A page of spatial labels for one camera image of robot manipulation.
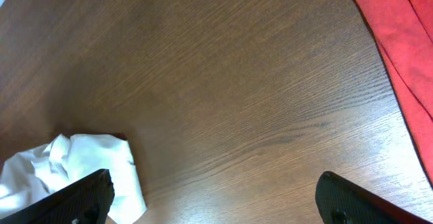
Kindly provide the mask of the white robot print t-shirt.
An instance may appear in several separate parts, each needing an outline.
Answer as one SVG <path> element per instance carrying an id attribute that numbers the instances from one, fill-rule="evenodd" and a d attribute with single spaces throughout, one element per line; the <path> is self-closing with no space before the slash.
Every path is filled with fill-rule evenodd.
<path id="1" fill-rule="evenodd" d="M 51 143 L 18 152 L 1 171 L 1 217 L 7 217 L 99 170 L 114 184 L 108 216 L 134 223 L 146 211 L 137 169 L 127 140 L 112 135 L 58 135 Z"/>

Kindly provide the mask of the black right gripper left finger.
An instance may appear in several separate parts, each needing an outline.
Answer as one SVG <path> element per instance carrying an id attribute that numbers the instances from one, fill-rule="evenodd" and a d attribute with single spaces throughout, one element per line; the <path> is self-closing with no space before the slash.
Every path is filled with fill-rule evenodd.
<path id="1" fill-rule="evenodd" d="M 104 224 L 114 200 L 108 169 L 99 169 L 60 191 L 1 219 L 1 224 Z"/>

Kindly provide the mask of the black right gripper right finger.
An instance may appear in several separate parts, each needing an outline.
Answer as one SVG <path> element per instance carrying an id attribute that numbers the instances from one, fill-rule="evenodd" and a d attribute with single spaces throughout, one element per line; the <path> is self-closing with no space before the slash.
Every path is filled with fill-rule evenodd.
<path id="1" fill-rule="evenodd" d="M 315 203 L 326 224 L 430 223 L 331 171 L 320 176 Z"/>

